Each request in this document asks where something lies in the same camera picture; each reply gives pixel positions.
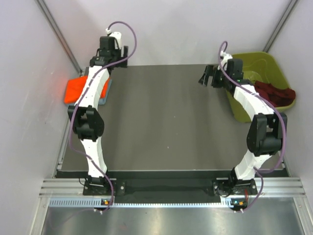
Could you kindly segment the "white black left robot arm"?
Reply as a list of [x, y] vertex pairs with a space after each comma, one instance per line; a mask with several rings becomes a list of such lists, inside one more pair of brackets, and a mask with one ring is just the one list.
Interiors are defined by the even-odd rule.
[[107, 166], [103, 159], [101, 138], [104, 121], [98, 112], [105, 83], [115, 67], [127, 67], [128, 47], [122, 44], [120, 32], [100, 37], [96, 55], [89, 62], [88, 77], [83, 91], [74, 105], [68, 107], [68, 117], [74, 134], [83, 145], [83, 155], [88, 161], [88, 175], [84, 195], [108, 195], [111, 183], [105, 178]]

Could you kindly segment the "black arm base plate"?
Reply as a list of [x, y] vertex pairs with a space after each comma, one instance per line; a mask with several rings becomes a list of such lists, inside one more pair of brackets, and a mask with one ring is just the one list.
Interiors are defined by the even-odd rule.
[[203, 192], [209, 196], [256, 195], [254, 180], [239, 182], [231, 186], [227, 179], [112, 179], [96, 184], [85, 182], [83, 195], [88, 196], [124, 196], [135, 192]]

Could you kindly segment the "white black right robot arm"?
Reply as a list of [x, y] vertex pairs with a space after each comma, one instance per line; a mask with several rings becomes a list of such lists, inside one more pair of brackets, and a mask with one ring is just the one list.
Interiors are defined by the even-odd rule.
[[251, 125], [246, 137], [247, 151], [229, 174], [218, 184], [216, 192], [241, 193], [251, 189], [254, 178], [265, 161], [281, 152], [285, 144], [287, 116], [276, 111], [257, 94], [254, 85], [244, 78], [243, 61], [231, 56], [221, 57], [219, 65], [207, 65], [199, 83], [224, 88], [248, 114]]

